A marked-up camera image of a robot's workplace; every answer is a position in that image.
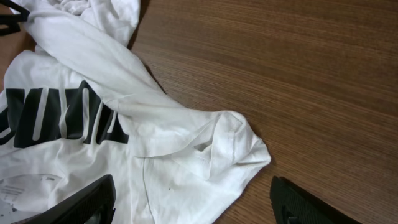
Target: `wood grain surface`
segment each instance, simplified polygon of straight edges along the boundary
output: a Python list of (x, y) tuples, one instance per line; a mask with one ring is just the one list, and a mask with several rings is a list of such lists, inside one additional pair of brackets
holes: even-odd
[(141, 17), (130, 47), (165, 92), (242, 113), (272, 154), (217, 223), (275, 223), (274, 175), (398, 222), (397, 1), (142, 0)]

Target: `white fabric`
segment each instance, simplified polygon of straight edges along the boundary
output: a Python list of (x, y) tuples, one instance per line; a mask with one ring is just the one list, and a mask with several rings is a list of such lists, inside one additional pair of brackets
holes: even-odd
[[(113, 223), (211, 223), (270, 163), (266, 145), (241, 114), (183, 107), (162, 92), (126, 48), (138, 23), (138, 0), (14, 2), (30, 11), (24, 27), (37, 48), (14, 59), (5, 89), (22, 88), (27, 94), (32, 88), (56, 88), (64, 105), (62, 90), (86, 81), (101, 98), (100, 108), (117, 112), (129, 135), (127, 144), (97, 144), (94, 130), (91, 144), (60, 138), (17, 149), (13, 138), (0, 146), (0, 179), (30, 174), (60, 179), (46, 187), (45, 199), (24, 200), (16, 209), (44, 212), (112, 174), (117, 193)], [(6, 107), (4, 91), (0, 109)], [(64, 118), (68, 108), (61, 108)], [(36, 124), (41, 120), (38, 115)], [(62, 121), (60, 132), (62, 137), (67, 132)]]

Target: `wooden table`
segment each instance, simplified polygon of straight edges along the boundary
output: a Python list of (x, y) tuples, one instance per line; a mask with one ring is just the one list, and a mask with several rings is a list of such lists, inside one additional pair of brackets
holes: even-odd
[[(274, 175), (362, 223), (398, 222), (397, 1), (142, 0), (141, 11), (132, 51), (166, 93), (242, 113), (272, 154), (217, 223), (275, 223)], [(30, 40), (0, 46), (17, 41)], [(15, 54), (1, 54), (4, 74)]]

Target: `white t-shirt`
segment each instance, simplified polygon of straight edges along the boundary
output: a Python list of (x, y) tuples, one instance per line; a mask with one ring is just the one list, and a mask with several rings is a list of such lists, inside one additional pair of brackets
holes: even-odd
[(185, 108), (125, 47), (139, 0), (15, 2), (37, 47), (0, 94), (0, 187), (19, 189), (0, 197), (14, 208), (44, 212), (111, 174), (113, 223), (211, 223), (270, 163), (241, 114)]

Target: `black clip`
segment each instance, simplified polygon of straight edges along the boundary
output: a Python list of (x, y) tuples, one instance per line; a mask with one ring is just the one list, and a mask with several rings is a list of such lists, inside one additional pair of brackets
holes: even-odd
[(7, 28), (0, 29), (0, 36), (13, 34), (21, 31), (18, 22), (26, 22), (29, 11), (10, 0), (0, 0), (0, 4), (17, 10), (20, 14), (0, 15), (0, 25), (6, 25)]

